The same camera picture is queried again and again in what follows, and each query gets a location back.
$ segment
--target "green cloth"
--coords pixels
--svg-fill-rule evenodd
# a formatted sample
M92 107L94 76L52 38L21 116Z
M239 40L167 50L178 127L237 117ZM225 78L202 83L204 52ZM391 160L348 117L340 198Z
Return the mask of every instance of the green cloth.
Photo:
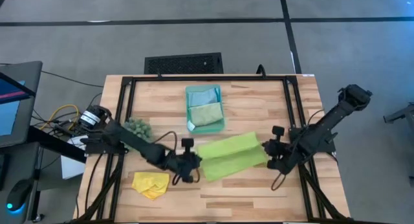
M202 158L201 168L208 181L267 162L255 132L207 143L199 146L197 153Z
M190 115L195 126L205 126L223 118L220 103L190 107Z

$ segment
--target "green sponge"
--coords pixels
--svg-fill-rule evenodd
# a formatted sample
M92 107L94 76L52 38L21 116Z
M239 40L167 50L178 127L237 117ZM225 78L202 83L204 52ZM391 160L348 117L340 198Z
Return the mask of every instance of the green sponge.
M144 139L146 142L151 142L152 140L152 130L151 126L145 123L142 119L135 119L130 117L127 122L124 123L124 128L131 133L134 133L136 136ZM133 148L125 145L128 150L132 150Z

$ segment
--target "lime green towel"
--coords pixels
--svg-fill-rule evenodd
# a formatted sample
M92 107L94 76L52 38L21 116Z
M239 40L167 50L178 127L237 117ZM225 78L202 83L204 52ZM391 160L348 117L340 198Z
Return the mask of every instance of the lime green towel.
M208 181L267 162L255 132L207 143L199 146L197 153L202 158L201 168Z

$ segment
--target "black mouse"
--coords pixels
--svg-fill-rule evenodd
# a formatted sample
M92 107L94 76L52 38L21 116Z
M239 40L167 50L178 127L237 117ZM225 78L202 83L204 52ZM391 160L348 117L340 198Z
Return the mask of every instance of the black mouse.
M7 209L16 211L21 208L32 191L32 185L31 179L22 179L17 182L7 196Z

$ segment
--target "yellow cable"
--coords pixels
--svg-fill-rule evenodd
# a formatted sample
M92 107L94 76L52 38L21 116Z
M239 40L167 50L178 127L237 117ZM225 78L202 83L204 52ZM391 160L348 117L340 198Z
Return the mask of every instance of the yellow cable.
M73 107L75 110L76 110L76 116L75 116L75 118L78 118L79 117L79 109L78 109L78 107L76 107L76 105L74 105L74 104L66 104L66 105L63 105L63 106L61 106L61 107L59 107L59 108L57 108L57 110L55 110L54 112L53 112L53 114L50 116L50 118L49 118L49 120L47 121L47 123L45 123L42 127L40 127L40 130L43 130L49 123L50 123L50 121L53 119L53 117L60 111L60 110L62 110L63 108L66 108L66 107ZM72 127L73 127L73 125L74 125L74 123L75 123L75 121L69 126L69 129L71 129Z

